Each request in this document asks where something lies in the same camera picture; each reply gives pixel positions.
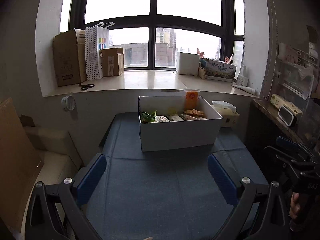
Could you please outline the person's right hand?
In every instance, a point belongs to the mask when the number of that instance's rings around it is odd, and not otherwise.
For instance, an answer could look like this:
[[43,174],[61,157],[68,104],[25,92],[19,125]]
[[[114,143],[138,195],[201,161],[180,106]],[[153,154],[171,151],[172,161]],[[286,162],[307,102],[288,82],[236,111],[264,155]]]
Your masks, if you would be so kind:
[[290,217],[296,219],[300,211],[300,204],[298,203],[299,193],[293,192],[290,202]]

